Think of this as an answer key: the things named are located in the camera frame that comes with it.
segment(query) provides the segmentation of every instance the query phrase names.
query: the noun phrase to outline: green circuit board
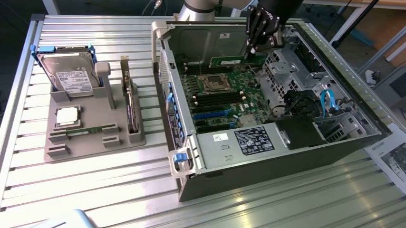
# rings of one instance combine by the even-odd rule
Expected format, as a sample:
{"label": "green circuit board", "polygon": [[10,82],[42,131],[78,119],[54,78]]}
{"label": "green circuit board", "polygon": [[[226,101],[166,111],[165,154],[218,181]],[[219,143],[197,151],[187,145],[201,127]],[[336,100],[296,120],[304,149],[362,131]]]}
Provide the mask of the green circuit board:
{"label": "green circuit board", "polygon": [[210,67],[226,67],[233,65],[264,65],[266,62],[268,56],[256,55],[250,59],[245,59],[245,56],[225,56],[225,57],[213,57],[210,60]]}
{"label": "green circuit board", "polygon": [[[230,88],[225,92],[207,92],[205,89],[205,77],[222,75],[228,79]],[[242,127],[240,118],[244,115],[253,114],[258,124],[270,116],[270,110],[268,108],[268,101],[262,94],[258,81],[256,79],[254,73],[250,70],[241,70],[241,68],[234,68],[229,73],[222,74],[209,74],[209,75],[183,75],[182,84],[185,88],[186,97],[189,100],[189,106],[191,110],[191,116],[197,114],[194,110],[197,106],[193,102],[193,97],[195,95],[207,94],[222,94],[228,92],[244,91],[246,99],[240,103],[224,104],[224,110],[229,110],[229,114],[225,117],[205,118],[201,120],[194,120],[197,129],[199,131],[201,127],[217,126],[230,124],[230,128]]]}

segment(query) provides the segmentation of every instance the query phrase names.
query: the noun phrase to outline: white label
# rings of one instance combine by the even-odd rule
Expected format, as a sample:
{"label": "white label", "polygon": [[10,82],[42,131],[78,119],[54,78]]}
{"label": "white label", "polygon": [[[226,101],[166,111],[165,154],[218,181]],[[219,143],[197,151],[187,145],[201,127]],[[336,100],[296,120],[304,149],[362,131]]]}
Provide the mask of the white label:
{"label": "white label", "polygon": [[393,134],[364,149],[394,184],[406,193],[404,160],[406,155],[406,134],[394,123],[389,124],[388,127]]}
{"label": "white label", "polygon": [[230,60],[230,61],[224,61],[221,65],[230,65],[230,64],[240,64],[242,61],[241,60]]}
{"label": "white label", "polygon": [[221,39],[229,39],[230,33],[221,33]]}
{"label": "white label", "polygon": [[67,136],[77,136],[77,135],[83,135],[83,134],[89,134],[90,132],[77,132],[77,133],[71,133],[67,134]]}
{"label": "white label", "polygon": [[228,133],[214,134],[214,139],[215,139],[215,142],[228,140],[229,139]]}
{"label": "white label", "polygon": [[86,70],[58,72],[57,76],[67,94],[91,92],[90,77]]}

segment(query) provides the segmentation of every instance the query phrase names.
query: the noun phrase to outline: floor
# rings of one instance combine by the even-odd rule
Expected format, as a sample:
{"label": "floor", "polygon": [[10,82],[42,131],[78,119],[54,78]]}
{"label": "floor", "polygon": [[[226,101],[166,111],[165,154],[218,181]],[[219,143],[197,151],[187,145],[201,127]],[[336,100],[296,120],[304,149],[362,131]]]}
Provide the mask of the floor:
{"label": "floor", "polygon": [[[142,15],[145,6],[149,0],[58,0],[58,5],[62,14],[66,15]],[[167,15],[179,12],[182,7],[182,0],[173,0],[167,8]],[[153,6],[146,10],[146,15],[153,12]],[[336,14],[337,8],[333,6],[310,6],[304,5],[296,18],[308,18],[316,25],[322,34],[325,34],[332,22],[338,16]],[[8,94],[11,91],[15,71],[18,68],[21,52],[26,39],[26,31],[33,13],[46,13],[42,0],[2,0],[0,1],[0,48],[3,55],[0,55],[0,116],[6,109]],[[165,14],[165,8],[154,12],[155,15]],[[232,9],[222,8],[219,15],[230,16]],[[345,20],[338,18],[326,34],[328,40],[332,39],[338,31]],[[360,68],[370,57],[377,53],[374,47],[369,47],[353,36],[349,36],[338,47],[338,51],[354,68]],[[373,71],[381,71],[381,74],[388,75],[394,69],[392,63],[388,63],[381,58],[372,66]]]}

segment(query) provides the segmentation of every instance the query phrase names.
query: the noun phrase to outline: motherboard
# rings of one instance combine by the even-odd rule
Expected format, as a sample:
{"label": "motherboard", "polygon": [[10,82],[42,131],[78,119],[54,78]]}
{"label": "motherboard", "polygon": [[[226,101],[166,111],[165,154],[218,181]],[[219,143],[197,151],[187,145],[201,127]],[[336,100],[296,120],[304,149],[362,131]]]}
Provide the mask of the motherboard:
{"label": "motherboard", "polygon": [[258,125],[270,116],[256,71],[237,59],[225,60],[229,67],[185,67],[181,81],[198,133]]}

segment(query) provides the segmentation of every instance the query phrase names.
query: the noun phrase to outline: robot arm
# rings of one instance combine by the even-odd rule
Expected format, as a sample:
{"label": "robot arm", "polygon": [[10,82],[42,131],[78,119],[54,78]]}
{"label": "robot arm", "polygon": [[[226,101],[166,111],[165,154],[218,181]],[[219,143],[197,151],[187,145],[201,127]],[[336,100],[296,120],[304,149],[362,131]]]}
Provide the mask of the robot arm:
{"label": "robot arm", "polygon": [[[217,4],[244,9],[252,0],[185,0],[178,20],[215,20]],[[249,6],[246,33],[246,58],[257,52],[284,46],[282,29],[288,19],[297,12],[304,0],[258,0]]]}
{"label": "robot arm", "polygon": [[246,58],[256,52],[284,47],[281,31],[302,2],[304,0],[260,0],[257,6],[249,6]]}

